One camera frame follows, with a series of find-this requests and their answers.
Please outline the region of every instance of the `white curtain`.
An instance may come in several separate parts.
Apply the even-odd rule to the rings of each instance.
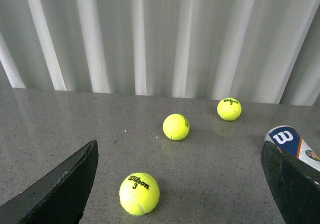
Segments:
[[[0,87],[320,106],[320,0],[0,0]]]

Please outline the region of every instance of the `gray countertop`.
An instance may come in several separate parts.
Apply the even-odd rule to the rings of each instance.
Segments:
[[[265,134],[294,127],[320,153],[320,108],[242,102],[224,121],[218,101],[0,88],[0,205],[92,139],[99,163],[81,224],[284,224],[260,157]],[[188,136],[169,140],[165,118],[187,117]],[[160,199],[143,216],[120,205],[129,174],[146,172]]]

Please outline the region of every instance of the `yellow tennis ball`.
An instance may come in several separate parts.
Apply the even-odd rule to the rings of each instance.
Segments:
[[[179,141],[185,138],[190,129],[187,118],[180,114],[171,114],[163,122],[163,132],[171,140]]]
[[[130,214],[141,216],[151,212],[157,205],[160,190],[156,180],[147,173],[133,173],[122,182],[120,203]]]
[[[221,100],[216,108],[219,116],[226,121],[234,121],[241,114],[240,102],[233,98]]]

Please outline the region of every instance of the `ball seam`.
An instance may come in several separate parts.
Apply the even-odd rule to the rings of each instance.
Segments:
[[[138,203],[137,202],[137,200],[136,199],[134,199],[132,196],[130,196],[129,194],[127,194],[127,193],[123,193],[127,198],[130,198],[132,201],[134,201],[137,205],[138,205],[138,207],[140,208],[140,211],[143,213],[143,214],[146,214],[146,212],[145,212],[145,209],[140,205],[140,203]]]
[[[177,129],[171,134],[171,139],[172,139],[172,140],[173,140],[173,135],[176,134],[176,132],[179,130],[180,125],[181,125],[181,118],[180,118],[180,116],[179,116],[179,125],[178,125]]]

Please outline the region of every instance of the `wilson logo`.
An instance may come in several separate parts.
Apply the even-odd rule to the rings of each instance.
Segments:
[[[230,105],[232,105],[233,103],[239,104],[239,102],[237,102],[236,100],[232,100],[232,99],[223,99],[223,102],[230,102]]]
[[[140,177],[137,177],[135,175],[131,175],[129,178],[128,178],[129,181],[133,181],[135,182],[133,184],[133,189],[136,189],[138,185],[141,185],[143,186],[145,189],[149,190],[149,185],[147,183],[145,183],[144,181],[141,181],[141,178]]]
[[[183,117],[183,118],[184,118],[184,125],[188,128],[189,127],[189,122],[185,117]]]
[[[290,131],[284,130],[274,135],[272,138],[275,139],[279,144],[285,144],[286,142],[292,141],[294,136],[290,133]]]

